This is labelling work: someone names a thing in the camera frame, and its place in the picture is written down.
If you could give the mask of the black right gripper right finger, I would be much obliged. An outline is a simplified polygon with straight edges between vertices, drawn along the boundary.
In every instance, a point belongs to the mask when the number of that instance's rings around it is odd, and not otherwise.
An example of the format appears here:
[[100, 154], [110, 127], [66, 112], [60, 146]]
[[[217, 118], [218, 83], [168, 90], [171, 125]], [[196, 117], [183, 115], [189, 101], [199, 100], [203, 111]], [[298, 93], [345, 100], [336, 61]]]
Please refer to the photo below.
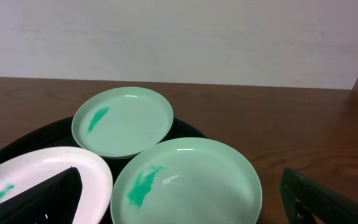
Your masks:
[[301, 172], [284, 168], [280, 196], [289, 224], [358, 223], [358, 203], [307, 178]]

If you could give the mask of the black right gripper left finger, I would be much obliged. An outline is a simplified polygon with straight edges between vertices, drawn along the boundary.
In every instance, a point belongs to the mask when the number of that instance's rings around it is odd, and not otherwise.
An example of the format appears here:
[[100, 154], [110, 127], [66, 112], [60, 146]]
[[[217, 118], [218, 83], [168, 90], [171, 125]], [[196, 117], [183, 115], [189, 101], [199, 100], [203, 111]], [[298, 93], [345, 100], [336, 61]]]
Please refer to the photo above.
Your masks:
[[0, 203], [0, 223], [73, 223], [82, 188], [78, 169], [66, 169]]

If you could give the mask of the white plate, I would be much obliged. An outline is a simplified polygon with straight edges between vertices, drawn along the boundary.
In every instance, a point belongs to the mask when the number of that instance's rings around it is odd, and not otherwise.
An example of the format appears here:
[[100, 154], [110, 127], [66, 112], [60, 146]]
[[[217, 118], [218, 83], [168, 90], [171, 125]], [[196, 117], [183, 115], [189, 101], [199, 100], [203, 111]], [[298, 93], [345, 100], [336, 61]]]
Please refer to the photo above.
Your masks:
[[78, 169], [82, 183], [73, 223], [99, 223], [109, 206], [112, 173], [101, 157], [78, 147], [39, 149], [0, 164], [0, 203], [69, 168]]

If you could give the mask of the green plate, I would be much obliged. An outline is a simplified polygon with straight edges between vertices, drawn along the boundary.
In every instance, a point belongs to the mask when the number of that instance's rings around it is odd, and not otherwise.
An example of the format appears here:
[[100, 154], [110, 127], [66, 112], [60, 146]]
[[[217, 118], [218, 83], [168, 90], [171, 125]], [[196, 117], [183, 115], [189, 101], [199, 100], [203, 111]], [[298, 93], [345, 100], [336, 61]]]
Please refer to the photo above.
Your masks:
[[76, 111], [73, 139], [101, 157], [123, 159], [161, 142], [174, 120], [169, 101], [156, 91], [136, 86], [94, 95]]
[[178, 138], [135, 156], [113, 188], [114, 224], [257, 223], [262, 186], [240, 152], [206, 138]]

